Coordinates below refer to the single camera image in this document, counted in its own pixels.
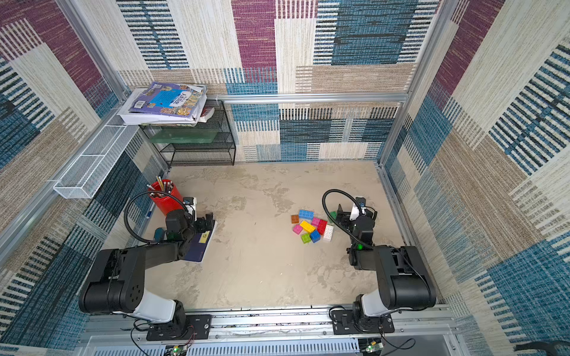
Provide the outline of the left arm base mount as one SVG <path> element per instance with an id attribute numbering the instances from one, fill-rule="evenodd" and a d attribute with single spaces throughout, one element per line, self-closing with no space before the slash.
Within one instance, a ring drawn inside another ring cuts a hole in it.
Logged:
<path id="1" fill-rule="evenodd" d="M 184 322 L 151 324 L 147 341 L 206 340 L 212 322 L 211 314 L 186 315 Z"/>

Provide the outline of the dark blue square lego brick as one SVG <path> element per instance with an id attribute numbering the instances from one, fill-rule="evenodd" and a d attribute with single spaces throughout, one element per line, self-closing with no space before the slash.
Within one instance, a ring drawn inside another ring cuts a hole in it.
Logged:
<path id="1" fill-rule="evenodd" d="M 310 233 L 310 240 L 313 243 L 318 242 L 321 239 L 321 235 L 319 234 L 319 232 L 317 230 L 314 230 L 313 232 Z"/>

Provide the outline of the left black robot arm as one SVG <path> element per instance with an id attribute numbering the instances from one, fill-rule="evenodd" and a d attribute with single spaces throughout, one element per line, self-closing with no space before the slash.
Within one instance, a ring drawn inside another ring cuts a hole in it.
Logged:
<path id="1" fill-rule="evenodd" d="M 153 324 L 184 324 L 183 304 L 162 298 L 145 287 L 145 272 L 177 262 L 203 247 L 200 235 L 215 228 L 212 213 L 194 216 L 174 210 L 166 216 L 171 240 L 128 249 L 100 251 L 83 284 L 79 307 L 86 314 L 126 314 Z"/>

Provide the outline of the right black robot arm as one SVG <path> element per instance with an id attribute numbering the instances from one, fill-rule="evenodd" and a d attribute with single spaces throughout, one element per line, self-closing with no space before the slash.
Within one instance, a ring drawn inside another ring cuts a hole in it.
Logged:
<path id="1" fill-rule="evenodd" d="M 344 331 L 393 332 L 391 315 L 395 312 L 419 312 L 436 304 L 436 292 L 419 251 L 414 246 L 374 246 L 372 242 L 376 213 L 357 208 L 357 217 L 338 208 L 329 213 L 332 223 L 346 232 L 351 241 L 347 249 L 350 265 L 376 273 L 377 289 L 358 295 L 351 313 L 342 314 Z"/>

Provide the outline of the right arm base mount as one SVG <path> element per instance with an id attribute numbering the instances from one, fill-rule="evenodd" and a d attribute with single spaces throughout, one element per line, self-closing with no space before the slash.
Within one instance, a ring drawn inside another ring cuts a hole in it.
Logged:
<path id="1" fill-rule="evenodd" d="M 337 306 L 328 311 L 335 335 L 390 334 L 395 332 L 388 315 L 368 317 L 360 311 L 346 310 Z"/>

